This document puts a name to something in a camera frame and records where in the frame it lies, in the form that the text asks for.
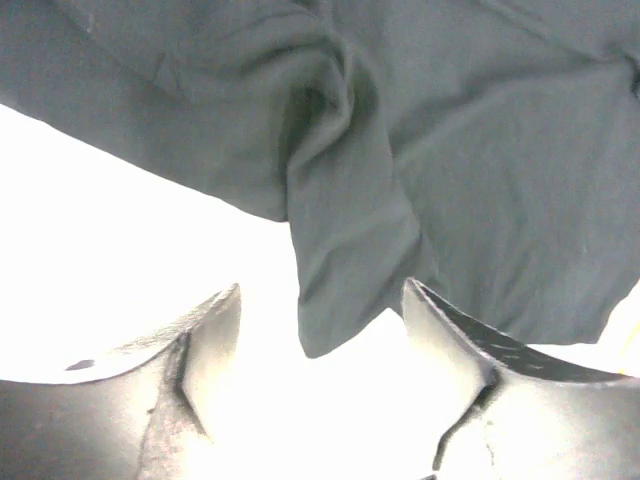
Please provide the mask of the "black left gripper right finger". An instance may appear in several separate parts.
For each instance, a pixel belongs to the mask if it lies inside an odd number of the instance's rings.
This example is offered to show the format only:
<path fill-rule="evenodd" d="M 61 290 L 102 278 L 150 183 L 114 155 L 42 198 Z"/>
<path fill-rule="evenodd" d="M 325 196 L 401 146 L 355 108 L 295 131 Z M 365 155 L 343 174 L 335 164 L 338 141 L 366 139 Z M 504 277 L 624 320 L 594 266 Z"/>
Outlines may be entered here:
<path fill-rule="evenodd" d="M 638 478 L 638 378 L 539 352 L 415 279 L 403 320 L 435 417 L 432 478 Z"/>

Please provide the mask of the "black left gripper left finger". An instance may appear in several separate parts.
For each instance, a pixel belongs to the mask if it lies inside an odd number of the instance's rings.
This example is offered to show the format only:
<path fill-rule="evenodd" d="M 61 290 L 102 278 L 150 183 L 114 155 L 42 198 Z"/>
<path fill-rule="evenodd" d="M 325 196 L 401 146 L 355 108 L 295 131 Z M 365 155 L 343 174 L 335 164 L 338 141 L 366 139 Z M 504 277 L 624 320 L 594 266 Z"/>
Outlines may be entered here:
<path fill-rule="evenodd" d="M 2 478 L 222 478 L 214 426 L 240 320 L 234 284 L 52 385 L 2 381 Z"/>

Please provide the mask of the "black t-shirt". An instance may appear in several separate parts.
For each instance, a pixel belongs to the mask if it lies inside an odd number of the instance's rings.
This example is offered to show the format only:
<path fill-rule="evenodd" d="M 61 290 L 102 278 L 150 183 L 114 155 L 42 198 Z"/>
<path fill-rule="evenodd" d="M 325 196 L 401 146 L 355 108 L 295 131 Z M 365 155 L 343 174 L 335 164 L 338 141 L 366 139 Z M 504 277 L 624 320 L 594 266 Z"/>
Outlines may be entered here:
<path fill-rule="evenodd" d="M 1 101 L 287 222 L 310 357 L 407 277 L 560 345 L 639 278 L 635 1 L 5 1 Z"/>

